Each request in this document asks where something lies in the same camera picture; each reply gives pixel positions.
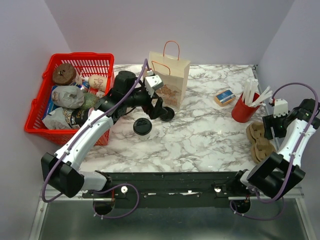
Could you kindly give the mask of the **black coffee cup lid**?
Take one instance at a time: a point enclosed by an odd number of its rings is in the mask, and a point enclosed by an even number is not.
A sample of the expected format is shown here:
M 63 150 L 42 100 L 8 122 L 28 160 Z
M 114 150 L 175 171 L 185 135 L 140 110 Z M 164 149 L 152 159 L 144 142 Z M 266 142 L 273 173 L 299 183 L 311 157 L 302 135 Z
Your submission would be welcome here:
M 140 136 L 148 135 L 152 130 L 152 123 L 147 118 L 138 118 L 133 124 L 133 131 Z

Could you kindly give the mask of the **white paper coffee cup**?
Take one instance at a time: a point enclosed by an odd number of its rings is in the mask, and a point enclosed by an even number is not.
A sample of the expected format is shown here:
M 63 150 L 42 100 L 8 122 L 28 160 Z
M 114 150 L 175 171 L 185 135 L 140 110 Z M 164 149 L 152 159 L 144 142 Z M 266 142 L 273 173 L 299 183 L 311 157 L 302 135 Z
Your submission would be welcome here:
M 143 134 L 143 135 L 141 135 L 141 134 L 139 134 L 138 135 L 138 138 L 141 140 L 141 141 L 146 141 L 146 140 L 148 140 L 149 138 L 150 138 L 150 133 L 147 133 L 147 134 Z

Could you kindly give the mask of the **paper takeout bag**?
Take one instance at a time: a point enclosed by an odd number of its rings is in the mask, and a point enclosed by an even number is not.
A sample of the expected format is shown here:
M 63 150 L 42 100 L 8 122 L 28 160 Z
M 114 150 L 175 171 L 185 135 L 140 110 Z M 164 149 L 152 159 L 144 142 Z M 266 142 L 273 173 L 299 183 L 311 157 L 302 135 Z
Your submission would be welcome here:
M 177 55 L 166 54 L 168 43 L 170 41 L 164 44 L 162 52 L 149 53 L 149 63 L 164 84 L 156 93 L 167 106 L 179 109 L 187 90 L 191 61 L 180 57 L 180 45 L 176 41 L 174 43 L 177 45 Z

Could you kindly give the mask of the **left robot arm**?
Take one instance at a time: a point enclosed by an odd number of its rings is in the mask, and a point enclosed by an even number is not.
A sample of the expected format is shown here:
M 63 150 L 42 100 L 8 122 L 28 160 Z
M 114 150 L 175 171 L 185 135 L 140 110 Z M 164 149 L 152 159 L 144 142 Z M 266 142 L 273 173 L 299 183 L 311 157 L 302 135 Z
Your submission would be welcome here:
M 88 119 L 76 134 L 54 154 L 41 158 L 45 185 L 50 185 L 69 198 L 79 191 L 93 190 L 99 197 L 110 194 L 109 177 L 102 172 L 80 172 L 79 168 L 89 150 L 106 133 L 128 108 L 141 107 L 151 120 L 168 111 L 156 91 L 164 86 L 160 76 L 152 70 L 143 77 L 122 70 L 114 80 L 114 86 L 95 104 Z

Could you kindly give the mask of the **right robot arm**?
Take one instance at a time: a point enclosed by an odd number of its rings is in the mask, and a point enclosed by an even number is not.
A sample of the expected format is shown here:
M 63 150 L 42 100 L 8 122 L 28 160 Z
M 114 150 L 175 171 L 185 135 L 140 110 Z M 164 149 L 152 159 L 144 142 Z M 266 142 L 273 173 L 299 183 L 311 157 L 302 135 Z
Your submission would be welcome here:
M 236 196 L 249 188 L 278 200 L 306 175 L 301 159 L 309 139 L 320 127 L 320 105 L 309 98 L 291 111 L 283 99 L 275 100 L 273 106 L 273 114 L 246 128 L 251 156 L 257 165 L 252 170 L 239 171 L 238 179 L 230 183 L 230 191 Z

